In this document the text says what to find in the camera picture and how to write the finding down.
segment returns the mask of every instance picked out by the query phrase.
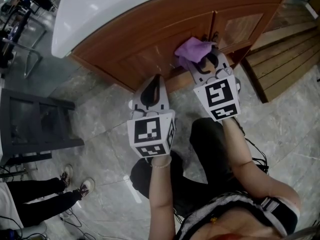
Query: wooden platform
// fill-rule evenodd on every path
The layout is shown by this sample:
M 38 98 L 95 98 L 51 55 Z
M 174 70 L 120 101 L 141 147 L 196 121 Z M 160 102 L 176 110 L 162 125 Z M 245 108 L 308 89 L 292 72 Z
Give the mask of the wooden platform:
M 262 102 L 270 102 L 320 61 L 320 31 L 309 11 L 285 0 L 242 61 Z

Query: bracelet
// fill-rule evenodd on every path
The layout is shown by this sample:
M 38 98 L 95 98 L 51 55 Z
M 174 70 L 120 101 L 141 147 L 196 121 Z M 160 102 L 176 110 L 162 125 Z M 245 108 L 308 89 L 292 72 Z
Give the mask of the bracelet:
M 168 161 L 165 165 L 159 166 L 159 165 L 155 165 L 155 164 L 154 164 L 154 160 L 152 159 L 152 161 L 151 161 L 151 167 L 154 167 L 154 168 L 165 168 L 165 167 L 167 167 L 168 165 L 171 164 L 171 161 L 172 161 L 172 157 L 171 157 L 171 155 L 169 155 L 169 161 Z

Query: cabinet door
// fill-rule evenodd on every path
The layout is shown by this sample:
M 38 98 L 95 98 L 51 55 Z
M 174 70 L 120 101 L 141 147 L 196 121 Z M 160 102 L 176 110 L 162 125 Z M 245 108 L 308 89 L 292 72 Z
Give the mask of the cabinet door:
M 141 27 L 118 43 L 102 43 L 87 62 L 107 72 L 132 90 L 155 74 L 170 78 L 177 66 L 175 50 L 190 37 L 209 37 L 213 12 L 193 16 L 158 29 Z
M 212 35 L 219 49 L 229 54 L 252 46 L 272 19 L 279 4 L 257 4 L 215 11 Z

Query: white countertop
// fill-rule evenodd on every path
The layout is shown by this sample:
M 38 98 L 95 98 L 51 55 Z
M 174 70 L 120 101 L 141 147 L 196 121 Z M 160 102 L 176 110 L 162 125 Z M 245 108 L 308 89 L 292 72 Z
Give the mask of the white countertop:
M 149 0 L 61 0 L 51 51 L 63 58 L 81 41 L 118 15 Z

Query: wooden cabinet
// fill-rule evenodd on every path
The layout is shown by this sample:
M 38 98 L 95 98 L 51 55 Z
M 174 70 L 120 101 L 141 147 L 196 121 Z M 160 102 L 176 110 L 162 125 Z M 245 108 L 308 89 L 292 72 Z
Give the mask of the wooden cabinet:
M 190 37 L 211 40 L 218 32 L 219 48 L 237 64 L 281 2 L 151 0 L 107 23 L 79 44 L 71 57 L 130 91 L 155 74 L 172 83 L 173 91 L 192 80 L 177 68 L 174 56 L 183 42 Z

